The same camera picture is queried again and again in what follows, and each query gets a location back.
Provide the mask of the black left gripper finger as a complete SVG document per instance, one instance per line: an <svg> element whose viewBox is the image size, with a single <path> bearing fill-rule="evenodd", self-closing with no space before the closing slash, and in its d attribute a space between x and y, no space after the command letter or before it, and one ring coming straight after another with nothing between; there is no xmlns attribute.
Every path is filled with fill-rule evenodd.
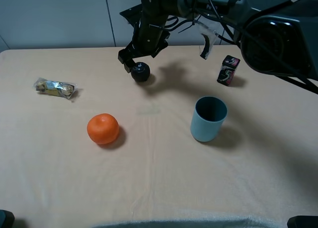
<svg viewBox="0 0 318 228"><path fill-rule="evenodd" d="M131 52L129 49L124 48L118 52L118 60L124 64L131 59Z"/></svg>

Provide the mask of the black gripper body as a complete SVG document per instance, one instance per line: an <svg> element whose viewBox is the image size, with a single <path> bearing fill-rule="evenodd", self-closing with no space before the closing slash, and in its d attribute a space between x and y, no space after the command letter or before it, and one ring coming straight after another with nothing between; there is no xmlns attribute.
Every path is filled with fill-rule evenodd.
<svg viewBox="0 0 318 228"><path fill-rule="evenodd" d="M165 39L169 33L164 32L167 14L151 15L139 4L120 12L120 15L134 28L132 41L126 46L131 52L131 58L155 57L167 47Z"/></svg>

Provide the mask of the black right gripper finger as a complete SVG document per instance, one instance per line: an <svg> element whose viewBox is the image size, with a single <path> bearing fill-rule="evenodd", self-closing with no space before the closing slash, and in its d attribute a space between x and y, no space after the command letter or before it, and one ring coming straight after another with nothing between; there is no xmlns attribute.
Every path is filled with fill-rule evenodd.
<svg viewBox="0 0 318 228"><path fill-rule="evenodd" d="M124 68L127 73L130 73L132 69L136 66L136 63L134 62L133 59L126 60L124 63Z"/></svg>

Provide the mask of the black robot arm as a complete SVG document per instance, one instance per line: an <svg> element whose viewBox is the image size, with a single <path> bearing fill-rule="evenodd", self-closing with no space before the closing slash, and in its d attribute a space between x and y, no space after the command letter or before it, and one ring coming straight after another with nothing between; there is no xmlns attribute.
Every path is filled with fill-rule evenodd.
<svg viewBox="0 0 318 228"><path fill-rule="evenodd" d="M172 31L203 17L223 26L256 72L318 91L318 0L141 0L121 15L134 33L118 59L137 82L150 69L136 58L155 57Z"/></svg>

